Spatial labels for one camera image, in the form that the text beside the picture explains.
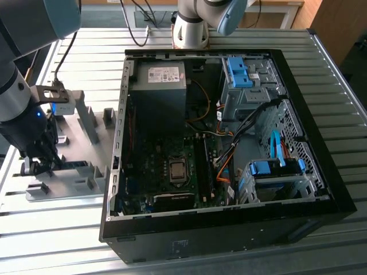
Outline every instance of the wooden cabinet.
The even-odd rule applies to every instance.
[[[293,29],[314,29],[326,50],[340,65],[367,28],[366,0],[304,0]]]

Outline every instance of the motherboard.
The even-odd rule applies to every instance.
[[[168,136],[142,140],[139,154],[126,165],[126,214],[206,208],[224,204],[224,190],[215,181],[214,135]]]

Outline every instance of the connector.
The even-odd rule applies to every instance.
[[[147,27],[145,28],[145,36],[148,36],[150,33],[150,28],[149,26],[147,25]]]

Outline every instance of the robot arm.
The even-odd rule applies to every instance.
[[[0,1],[0,134],[15,146],[22,157],[38,158],[26,174],[40,174],[60,165],[54,117],[40,105],[47,100],[45,87],[29,87],[14,60],[77,31],[80,12],[75,0]],[[68,102],[60,87],[60,97]]]
[[[176,48],[200,49],[208,44],[207,25],[228,36],[242,19],[247,0],[179,0],[173,30]]]

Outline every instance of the wire bundle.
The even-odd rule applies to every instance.
[[[222,165],[221,169],[219,170],[219,173],[217,175],[217,180],[232,183],[229,179],[224,179],[221,177],[221,174],[224,170],[224,168],[230,163],[231,159],[233,158],[233,154],[235,152],[236,146],[238,145],[240,138],[243,134],[245,134],[252,126],[256,123],[256,118],[261,114],[262,111],[265,109],[278,105],[280,103],[281,99],[275,99],[270,101],[269,103],[264,103],[260,105],[257,109],[255,109],[252,113],[250,113],[238,126],[237,130],[232,136],[231,140],[231,146],[215,160],[215,164],[220,163],[224,158],[227,157],[227,160]]]

